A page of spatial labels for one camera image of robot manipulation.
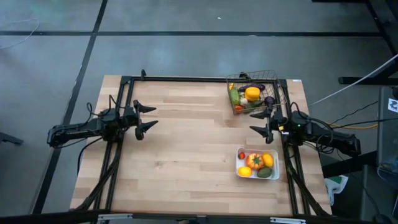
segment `gray floor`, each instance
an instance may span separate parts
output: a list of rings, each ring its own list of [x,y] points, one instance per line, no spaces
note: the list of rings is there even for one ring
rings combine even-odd
[[[101,1],[2,1],[0,25],[31,17],[39,30],[91,31]],[[34,23],[0,30],[29,30]],[[309,0],[144,1],[109,0],[102,31],[303,31],[377,32],[363,4]],[[1,37],[0,47],[21,37]],[[29,38],[0,50],[0,131],[25,140],[0,145],[0,216],[29,213],[49,158],[48,129],[61,121],[89,37]],[[104,75],[223,77],[273,69],[279,78],[301,79],[309,103],[342,88],[340,76],[361,77],[391,57],[382,38],[349,37],[97,37],[72,122],[95,106]],[[310,108],[332,121],[377,99],[378,86],[354,86]],[[350,121],[377,118],[377,106]],[[357,134],[364,152],[376,149],[376,129]],[[66,211],[76,181],[79,149],[62,151],[44,212]]]

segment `purple eggplant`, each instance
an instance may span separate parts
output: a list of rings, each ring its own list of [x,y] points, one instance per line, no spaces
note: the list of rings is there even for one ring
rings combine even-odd
[[[266,86],[263,84],[253,83],[250,85],[242,86],[241,88],[239,88],[239,91],[246,91],[246,89],[249,87],[256,87],[260,89],[260,91],[264,91],[266,89]]]

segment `white plastic tray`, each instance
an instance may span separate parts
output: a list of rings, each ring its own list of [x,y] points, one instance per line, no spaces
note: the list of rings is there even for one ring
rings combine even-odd
[[[245,154],[245,158],[244,159],[239,159],[238,155],[239,153],[243,152]],[[267,178],[260,178],[257,177],[257,171],[256,170],[252,170],[252,174],[250,177],[243,177],[241,175],[238,174],[238,169],[239,167],[243,167],[243,166],[247,166],[246,165],[246,158],[248,157],[248,155],[250,155],[251,153],[258,153],[260,155],[262,155],[263,153],[269,153],[272,158],[274,159],[274,165],[271,167],[272,168],[272,174],[271,176],[267,177]],[[279,178],[279,160],[278,160],[278,152],[275,150],[266,150],[266,151],[260,151],[260,150],[254,150],[254,149],[243,149],[243,148],[239,148],[236,151],[236,175],[238,175],[239,177],[243,177],[243,178],[253,178],[253,179],[262,179],[262,180],[277,180]]]

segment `lemon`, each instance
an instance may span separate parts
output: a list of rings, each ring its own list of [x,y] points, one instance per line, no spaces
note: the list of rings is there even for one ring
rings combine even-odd
[[[238,174],[242,177],[250,177],[252,172],[250,167],[239,167]]]
[[[274,159],[272,158],[272,156],[268,153],[264,153],[262,155],[262,160],[264,161],[264,165],[266,167],[272,167],[274,165]]]

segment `wire basket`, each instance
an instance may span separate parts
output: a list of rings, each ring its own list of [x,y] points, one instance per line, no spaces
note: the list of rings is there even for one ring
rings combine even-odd
[[[264,99],[267,96],[271,96],[277,100],[277,104],[274,104],[273,107],[286,103],[284,92],[280,88],[279,79],[277,78],[276,72],[273,70],[241,72],[240,74],[228,75],[226,77],[226,83],[229,100],[231,102],[234,114],[264,111],[267,108],[266,104],[264,103]],[[243,89],[249,85],[259,85],[263,88],[263,90],[262,88],[259,88],[260,94],[256,101],[249,101],[248,104],[244,105],[246,100],[243,100],[243,98],[245,98],[245,91]],[[236,106],[238,105],[234,104],[233,98],[231,97],[230,88],[235,88],[238,90],[239,106],[243,107],[243,109],[236,109]]]

